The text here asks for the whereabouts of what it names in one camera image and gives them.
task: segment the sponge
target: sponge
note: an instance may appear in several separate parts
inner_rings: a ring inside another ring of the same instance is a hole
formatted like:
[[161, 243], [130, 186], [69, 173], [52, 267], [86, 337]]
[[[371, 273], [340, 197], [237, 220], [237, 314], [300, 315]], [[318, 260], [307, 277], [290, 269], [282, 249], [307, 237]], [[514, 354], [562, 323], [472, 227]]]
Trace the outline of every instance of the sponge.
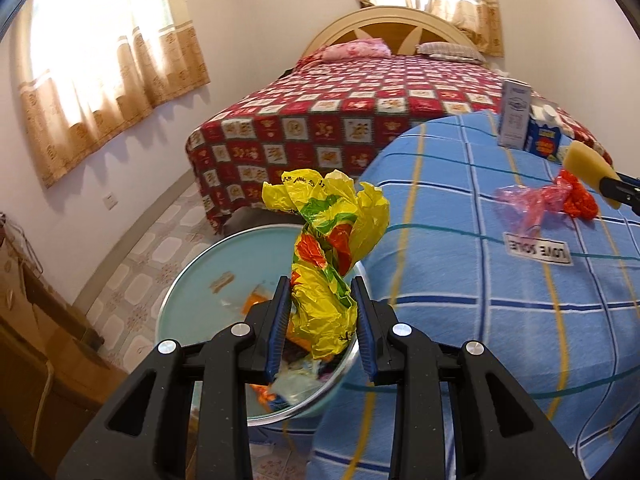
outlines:
[[[608, 176], [620, 180], [618, 174], [598, 152], [579, 140], [574, 140], [569, 144], [562, 159], [562, 166], [598, 193], [600, 192], [600, 180], [603, 177]], [[620, 208], [620, 202], [610, 198], [604, 200], [613, 209]]]

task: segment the wall switch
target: wall switch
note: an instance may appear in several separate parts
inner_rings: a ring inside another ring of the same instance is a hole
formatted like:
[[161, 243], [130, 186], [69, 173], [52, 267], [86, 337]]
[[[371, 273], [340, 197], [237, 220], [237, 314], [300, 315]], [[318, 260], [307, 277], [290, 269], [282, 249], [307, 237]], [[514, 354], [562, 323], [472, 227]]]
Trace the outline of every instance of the wall switch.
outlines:
[[118, 203], [118, 199], [113, 193], [109, 193], [102, 199], [102, 201], [104, 202], [104, 206], [109, 210], [113, 209], [114, 206]]

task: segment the trash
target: trash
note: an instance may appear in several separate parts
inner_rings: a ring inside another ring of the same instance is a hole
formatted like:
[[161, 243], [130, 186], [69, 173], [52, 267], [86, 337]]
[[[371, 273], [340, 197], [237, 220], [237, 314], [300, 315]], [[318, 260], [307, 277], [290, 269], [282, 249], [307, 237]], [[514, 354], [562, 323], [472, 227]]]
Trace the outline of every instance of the trash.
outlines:
[[282, 350], [282, 359], [287, 363], [294, 363], [309, 355], [309, 350], [297, 345], [294, 341], [287, 337], [284, 340], [284, 348]]
[[501, 187], [495, 192], [498, 204], [508, 204], [501, 214], [508, 228], [519, 236], [535, 237], [545, 212], [564, 212], [572, 218], [593, 219], [598, 205], [584, 186], [567, 170], [560, 170], [552, 184], [540, 188]]
[[261, 285], [258, 285], [252, 290], [249, 297], [244, 302], [244, 306], [242, 307], [242, 314], [246, 316], [251, 310], [251, 307], [256, 303], [262, 303], [263, 301], [269, 301], [271, 294], [268, 293], [267, 290]]
[[322, 361], [318, 359], [312, 359], [311, 355], [306, 355], [298, 361], [293, 361], [289, 364], [289, 370], [304, 370], [306, 373], [312, 375], [314, 378], [318, 377], [318, 371], [320, 369], [320, 363]]
[[278, 394], [271, 391], [269, 386], [261, 386], [260, 384], [250, 384], [258, 397], [258, 402], [268, 412], [277, 412], [289, 408], [289, 403]]
[[222, 276], [220, 276], [218, 279], [213, 280], [213, 282], [211, 282], [211, 285], [209, 285], [209, 288], [211, 289], [213, 294], [217, 294], [220, 292], [220, 290], [222, 290], [222, 288], [225, 285], [228, 285], [229, 283], [231, 283], [234, 279], [235, 279], [235, 275], [232, 272], [224, 272], [222, 274]]
[[356, 194], [353, 180], [337, 170], [324, 178], [314, 170], [286, 171], [282, 181], [263, 184], [264, 203], [306, 221], [291, 269], [291, 335], [310, 343], [314, 359], [329, 357], [342, 352], [355, 331], [356, 304], [343, 277], [382, 238], [389, 202], [367, 182]]
[[285, 399], [291, 406], [308, 399], [322, 386], [316, 376], [305, 368], [280, 370], [270, 390]]
[[318, 380], [321, 383], [325, 383], [328, 381], [329, 377], [335, 372], [335, 369], [342, 361], [342, 357], [344, 356], [344, 352], [341, 354], [334, 356], [334, 358], [329, 362], [322, 362], [318, 367]]

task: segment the wooden headboard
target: wooden headboard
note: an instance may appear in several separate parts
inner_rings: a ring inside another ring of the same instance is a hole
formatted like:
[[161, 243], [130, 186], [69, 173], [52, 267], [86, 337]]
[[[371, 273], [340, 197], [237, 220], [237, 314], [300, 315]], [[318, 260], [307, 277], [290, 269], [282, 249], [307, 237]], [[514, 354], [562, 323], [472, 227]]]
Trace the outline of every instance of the wooden headboard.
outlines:
[[302, 56], [308, 56], [321, 46], [357, 38], [382, 38], [391, 52], [404, 56], [415, 54], [415, 46], [428, 41], [474, 46], [456, 27], [436, 16], [407, 7], [375, 6], [356, 10], [334, 21], [313, 38]]

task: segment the cardboard box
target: cardboard box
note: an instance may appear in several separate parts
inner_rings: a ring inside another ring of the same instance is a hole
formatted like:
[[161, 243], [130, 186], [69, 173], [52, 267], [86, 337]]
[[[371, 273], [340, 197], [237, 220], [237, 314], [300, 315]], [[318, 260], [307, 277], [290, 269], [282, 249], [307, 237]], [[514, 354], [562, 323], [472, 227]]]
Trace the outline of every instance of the cardboard box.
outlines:
[[531, 86], [515, 79], [502, 83], [502, 110], [498, 128], [498, 144], [522, 150], [529, 127]]
[[524, 151], [558, 162], [558, 148], [563, 122], [558, 106], [551, 101], [534, 98], [529, 113], [529, 126]]

